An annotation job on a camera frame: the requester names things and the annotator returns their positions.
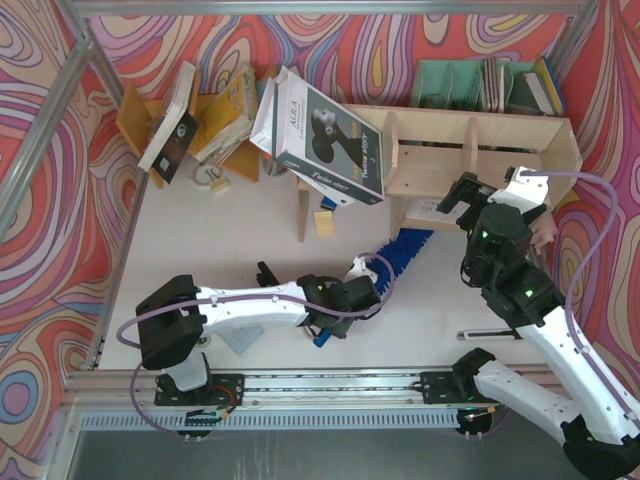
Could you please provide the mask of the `blue microfiber duster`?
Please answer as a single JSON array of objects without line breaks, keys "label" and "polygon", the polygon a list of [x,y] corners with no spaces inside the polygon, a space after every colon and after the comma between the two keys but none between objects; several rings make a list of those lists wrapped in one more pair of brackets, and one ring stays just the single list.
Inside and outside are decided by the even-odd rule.
[{"label": "blue microfiber duster", "polygon": [[[432,234],[432,230],[402,228],[395,240],[388,242],[377,251],[377,254],[384,257],[392,267],[395,280],[406,270]],[[366,266],[377,275],[375,287],[379,295],[384,297],[391,285],[391,276],[385,264],[374,257],[366,262]]]}]

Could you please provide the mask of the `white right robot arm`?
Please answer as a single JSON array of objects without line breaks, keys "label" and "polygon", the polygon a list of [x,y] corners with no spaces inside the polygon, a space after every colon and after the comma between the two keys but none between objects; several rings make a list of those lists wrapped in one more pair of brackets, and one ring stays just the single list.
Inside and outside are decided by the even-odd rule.
[{"label": "white right robot arm", "polygon": [[495,189],[465,172],[437,209],[467,204],[456,221],[467,238],[461,280],[544,358],[567,394],[528,380],[482,348],[453,364],[451,386],[466,400],[496,401],[537,425],[584,477],[619,479],[639,466],[639,402],[579,329],[570,299],[526,258],[551,175],[510,168],[506,187]]}]

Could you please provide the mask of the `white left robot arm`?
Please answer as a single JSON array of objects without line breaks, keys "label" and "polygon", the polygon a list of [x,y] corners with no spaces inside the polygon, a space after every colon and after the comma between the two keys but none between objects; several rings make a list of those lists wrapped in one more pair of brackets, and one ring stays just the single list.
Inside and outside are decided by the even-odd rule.
[{"label": "white left robot arm", "polygon": [[178,275],[135,309],[142,366],[168,374],[181,392],[207,382],[198,340],[213,332],[254,325],[313,327],[344,339],[356,319],[379,309],[381,297],[368,276],[346,282],[305,275],[276,286],[246,290],[200,287],[190,275]]}]

